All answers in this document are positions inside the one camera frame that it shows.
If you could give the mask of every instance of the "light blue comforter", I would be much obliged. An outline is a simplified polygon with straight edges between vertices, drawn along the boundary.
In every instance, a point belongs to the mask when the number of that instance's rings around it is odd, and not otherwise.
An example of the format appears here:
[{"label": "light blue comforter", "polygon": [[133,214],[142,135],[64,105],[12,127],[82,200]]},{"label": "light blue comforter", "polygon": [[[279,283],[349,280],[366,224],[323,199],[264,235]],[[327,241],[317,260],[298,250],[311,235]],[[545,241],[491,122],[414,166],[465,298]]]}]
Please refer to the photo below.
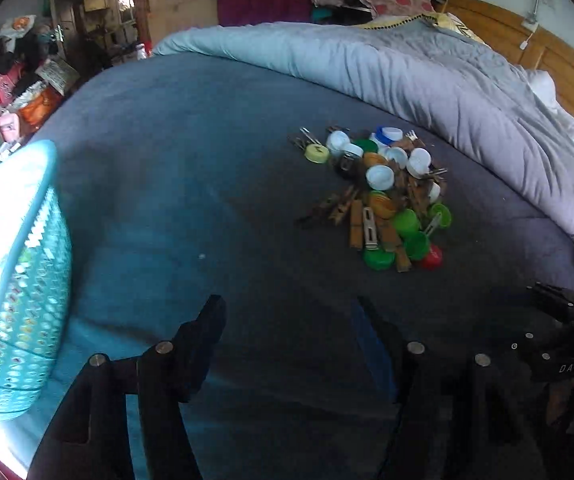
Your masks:
[{"label": "light blue comforter", "polygon": [[185,51],[305,79],[432,130],[574,236],[574,143],[524,69],[484,44],[419,21],[389,30],[265,23],[178,32],[154,53]]}]

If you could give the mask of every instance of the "bed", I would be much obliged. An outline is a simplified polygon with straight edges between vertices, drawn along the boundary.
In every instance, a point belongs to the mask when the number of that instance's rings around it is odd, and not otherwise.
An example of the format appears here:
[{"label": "bed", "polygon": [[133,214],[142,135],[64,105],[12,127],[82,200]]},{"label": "bed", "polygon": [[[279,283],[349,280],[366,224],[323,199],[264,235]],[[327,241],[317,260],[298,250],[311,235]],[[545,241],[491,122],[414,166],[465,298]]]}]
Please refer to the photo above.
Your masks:
[{"label": "bed", "polygon": [[525,50],[520,44],[531,32],[524,18],[510,10],[480,0],[447,0],[441,12],[457,15],[492,49],[510,62],[530,70],[547,71],[556,83],[558,102],[574,116],[574,49],[540,27]]},{"label": "bed", "polygon": [[[353,297],[369,296],[406,338],[446,358],[486,352],[517,377],[513,338],[551,329],[526,308],[524,286],[574,288],[570,229],[441,136],[305,72],[224,57],[182,52],[103,72],[36,134],[60,156],[73,268],[54,373],[31,409],[4,423],[26,466],[91,354],[140,354],[217,293],[228,325],[201,393],[182,407],[203,476],[367,478],[396,407],[355,342]],[[301,126],[322,136],[330,124],[414,129],[449,168],[454,224],[435,239],[441,268],[374,272],[347,248],[345,229],[294,226],[343,183],[286,136]],[[146,478],[135,402],[128,411]]]}]

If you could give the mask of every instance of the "wooden headboard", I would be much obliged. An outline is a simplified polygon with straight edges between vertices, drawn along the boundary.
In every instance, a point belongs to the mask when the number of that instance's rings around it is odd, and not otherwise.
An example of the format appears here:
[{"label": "wooden headboard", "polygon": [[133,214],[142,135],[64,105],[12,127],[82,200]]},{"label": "wooden headboard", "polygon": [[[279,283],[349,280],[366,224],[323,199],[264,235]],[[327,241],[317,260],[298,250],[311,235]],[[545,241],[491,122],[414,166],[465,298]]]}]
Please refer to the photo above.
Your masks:
[{"label": "wooden headboard", "polygon": [[556,83],[558,102],[574,116],[574,49],[539,27],[525,50],[520,44],[531,33],[524,18],[480,0],[447,0],[438,12],[452,12],[486,44],[513,64],[546,70]]}]

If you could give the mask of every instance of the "electrical outlet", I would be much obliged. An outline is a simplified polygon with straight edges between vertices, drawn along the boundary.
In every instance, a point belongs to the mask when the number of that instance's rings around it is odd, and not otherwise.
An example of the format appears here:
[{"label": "electrical outlet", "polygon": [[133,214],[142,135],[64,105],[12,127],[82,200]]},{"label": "electrical outlet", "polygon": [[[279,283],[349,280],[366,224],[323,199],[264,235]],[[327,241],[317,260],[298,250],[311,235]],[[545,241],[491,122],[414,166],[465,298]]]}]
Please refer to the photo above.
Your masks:
[{"label": "electrical outlet", "polygon": [[532,33],[534,33],[536,31],[536,29],[538,28],[539,23],[538,22],[530,22],[529,20],[524,20],[522,22],[522,26],[524,28],[526,28],[527,30],[530,30]]}]

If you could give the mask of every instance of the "screw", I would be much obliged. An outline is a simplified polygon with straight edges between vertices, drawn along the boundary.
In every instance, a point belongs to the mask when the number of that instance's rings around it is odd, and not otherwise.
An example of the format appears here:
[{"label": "screw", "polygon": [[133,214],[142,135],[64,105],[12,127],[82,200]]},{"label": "screw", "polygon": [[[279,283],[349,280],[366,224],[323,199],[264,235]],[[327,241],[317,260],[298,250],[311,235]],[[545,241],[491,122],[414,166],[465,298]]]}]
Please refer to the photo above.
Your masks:
[{"label": "screw", "polygon": [[105,362],[106,360],[107,360],[107,359],[105,358],[104,355],[102,355],[102,354],[94,354],[94,355],[92,355],[92,356],[89,358],[89,364],[90,364],[91,366],[96,366],[96,367],[97,367],[97,366],[100,366],[100,365],[104,364],[104,362]]},{"label": "screw", "polygon": [[487,354],[476,354],[476,356],[474,357],[474,361],[478,366],[481,366],[483,368],[491,364],[491,358]]},{"label": "screw", "polygon": [[411,341],[407,343],[407,350],[409,353],[414,355],[421,355],[424,354],[424,345],[417,341]]},{"label": "screw", "polygon": [[169,354],[174,349],[174,344],[171,341],[161,341],[156,345],[156,352],[159,354]]}]

